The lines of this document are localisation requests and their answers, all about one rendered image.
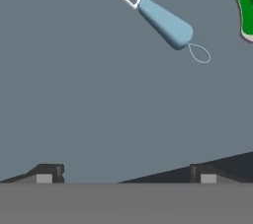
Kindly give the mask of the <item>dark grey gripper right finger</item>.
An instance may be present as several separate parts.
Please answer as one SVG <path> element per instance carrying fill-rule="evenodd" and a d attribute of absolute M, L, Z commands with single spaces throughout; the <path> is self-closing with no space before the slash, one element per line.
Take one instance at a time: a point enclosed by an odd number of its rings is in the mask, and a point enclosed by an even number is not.
<path fill-rule="evenodd" d="M 238 184 L 253 183 L 253 180 L 238 177 L 214 166 L 192 164 L 190 168 L 190 182 L 197 184 Z"/>

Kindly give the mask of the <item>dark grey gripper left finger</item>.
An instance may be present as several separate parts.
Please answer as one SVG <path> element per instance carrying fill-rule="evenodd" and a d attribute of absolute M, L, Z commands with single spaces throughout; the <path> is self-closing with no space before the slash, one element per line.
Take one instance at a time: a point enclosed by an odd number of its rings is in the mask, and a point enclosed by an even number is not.
<path fill-rule="evenodd" d="M 63 174 L 63 164 L 38 164 L 27 173 L 0 181 L 0 184 L 63 184 Z"/>

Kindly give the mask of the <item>light blue peeler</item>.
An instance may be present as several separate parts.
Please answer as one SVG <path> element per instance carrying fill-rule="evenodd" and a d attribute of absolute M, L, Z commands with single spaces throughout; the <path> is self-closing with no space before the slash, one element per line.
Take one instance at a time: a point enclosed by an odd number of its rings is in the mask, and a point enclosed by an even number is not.
<path fill-rule="evenodd" d="M 136 0 L 134 4 L 132 4 L 129 0 L 124 1 L 127 2 L 132 9 L 138 10 L 139 14 L 166 40 L 171 47 L 176 50 L 187 47 L 191 56 L 199 63 L 207 64 L 211 61 L 211 55 L 204 47 L 191 43 L 194 34 L 191 25 L 170 13 L 160 5 L 154 3 L 152 0 Z M 198 59 L 192 51 L 193 46 L 205 52 L 208 59 Z"/>

